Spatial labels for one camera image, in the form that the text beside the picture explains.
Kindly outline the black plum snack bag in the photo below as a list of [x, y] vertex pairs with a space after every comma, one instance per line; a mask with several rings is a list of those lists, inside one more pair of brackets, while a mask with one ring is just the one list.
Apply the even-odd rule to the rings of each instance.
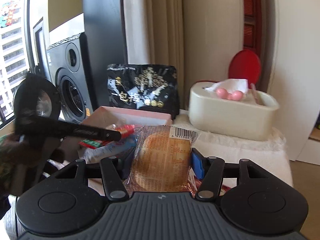
[[112, 107], [179, 115], [177, 71], [163, 64], [111, 64], [107, 90]]

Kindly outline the pink balls on tissue box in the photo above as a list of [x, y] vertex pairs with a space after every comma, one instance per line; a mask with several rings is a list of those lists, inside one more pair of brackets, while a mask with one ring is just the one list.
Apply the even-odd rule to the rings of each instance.
[[224, 88], [218, 88], [215, 92], [218, 98], [232, 101], [241, 101], [244, 96], [243, 92], [239, 90], [235, 90], [234, 92], [229, 93]]

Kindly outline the cream tissue box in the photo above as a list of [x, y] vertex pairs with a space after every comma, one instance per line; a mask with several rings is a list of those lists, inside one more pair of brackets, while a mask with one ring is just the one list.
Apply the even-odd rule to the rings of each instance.
[[190, 89], [188, 115], [196, 129], [249, 140], [268, 139], [279, 109], [275, 98], [257, 91], [256, 102], [249, 90], [241, 101], [220, 99], [207, 90], [212, 85], [198, 82]]

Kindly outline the beige curtain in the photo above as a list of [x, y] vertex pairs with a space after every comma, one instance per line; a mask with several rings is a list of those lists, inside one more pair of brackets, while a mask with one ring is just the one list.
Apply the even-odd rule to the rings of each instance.
[[244, 0], [123, 0], [130, 64], [167, 64], [177, 69], [182, 108], [200, 80], [227, 79], [242, 50]]

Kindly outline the red chicken feet packet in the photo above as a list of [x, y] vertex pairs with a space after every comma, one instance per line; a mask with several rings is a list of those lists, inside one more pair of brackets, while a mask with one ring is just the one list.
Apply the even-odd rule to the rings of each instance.
[[103, 139], [84, 139], [78, 144], [85, 148], [97, 149], [112, 142], [119, 142], [135, 132], [135, 125], [114, 126], [108, 129]]

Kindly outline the white woven table cloth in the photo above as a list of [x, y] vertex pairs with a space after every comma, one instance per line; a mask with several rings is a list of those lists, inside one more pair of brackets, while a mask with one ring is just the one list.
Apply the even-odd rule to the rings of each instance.
[[285, 183], [293, 186], [286, 139], [276, 128], [266, 141], [254, 141], [200, 131], [193, 144], [203, 156], [216, 156], [227, 163], [249, 159]]

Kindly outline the blue seaweed snack packet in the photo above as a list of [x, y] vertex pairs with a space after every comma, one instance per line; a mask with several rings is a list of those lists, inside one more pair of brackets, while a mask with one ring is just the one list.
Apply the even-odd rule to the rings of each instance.
[[99, 163], [107, 157], [125, 158], [136, 148], [136, 136], [134, 134], [121, 139], [121, 141], [111, 142], [96, 149], [80, 147], [78, 155], [87, 164]]

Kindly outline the black speaker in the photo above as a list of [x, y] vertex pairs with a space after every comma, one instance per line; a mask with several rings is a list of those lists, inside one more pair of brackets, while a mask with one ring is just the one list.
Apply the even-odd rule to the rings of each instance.
[[81, 123], [97, 108], [85, 33], [50, 45], [47, 57], [51, 80], [60, 94], [65, 120]]

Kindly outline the pink cardboard box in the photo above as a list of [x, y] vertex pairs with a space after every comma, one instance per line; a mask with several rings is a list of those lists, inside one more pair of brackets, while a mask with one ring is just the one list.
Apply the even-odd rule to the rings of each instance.
[[172, 119], [166, 113], [100, 106], [82, 124], [99, 128], [106, 128], [111, 124], [170, 126]]

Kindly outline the red round lid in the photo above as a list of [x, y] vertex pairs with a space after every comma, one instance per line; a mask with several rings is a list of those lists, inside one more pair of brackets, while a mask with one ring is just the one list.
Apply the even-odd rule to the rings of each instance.
[[246, 79], [248, 85], [257, 84], [261, 74], [258, 55], [248, 49], [239, 51], [231, 60], [228, 68], [229, 79]]

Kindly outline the round pastry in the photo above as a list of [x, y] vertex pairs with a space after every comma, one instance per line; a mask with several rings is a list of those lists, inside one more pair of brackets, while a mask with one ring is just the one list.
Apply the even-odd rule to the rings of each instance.
[[124, 185], [134, 192], [196, 192], [191, 148], [199, 132], [174, 126], [143, 126], [137, 132], [131, 170]]

